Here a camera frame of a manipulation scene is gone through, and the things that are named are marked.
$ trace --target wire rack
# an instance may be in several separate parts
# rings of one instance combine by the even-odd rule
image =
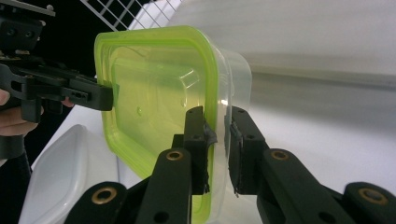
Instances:
[[[114,31],[164,27],[183,0],[80,0]]]

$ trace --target person's hand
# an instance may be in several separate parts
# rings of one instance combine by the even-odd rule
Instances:
[[[7,91],[0,90],[0,105],[4,105],[9,99]],[[21,108],[14,107],[0,111],[0,135],[26,135],[37,127],[36,123],[28,122],[21,118]]]

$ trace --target lime green lid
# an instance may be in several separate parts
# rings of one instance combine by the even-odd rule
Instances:
[[[98,81],[113,88],[114,108],[103,112],[106,141],[138,176],[150,176],[160,152],[184,132],[185,113],[204,106],[217,125],[219,72],[207,38],[189,26],[99,34]],[[209,153],[209,169],[213,153]],[[192,220],[205,222],[210,194],[194,196]]]

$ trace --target dish rack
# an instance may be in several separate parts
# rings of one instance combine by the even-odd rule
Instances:
[[[183,0],[80,0],[113,31],[164,27]]]

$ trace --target metal grid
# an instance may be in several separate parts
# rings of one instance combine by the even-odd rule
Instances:
[[[164,27],[183,0],[80,0],[114,31]]]

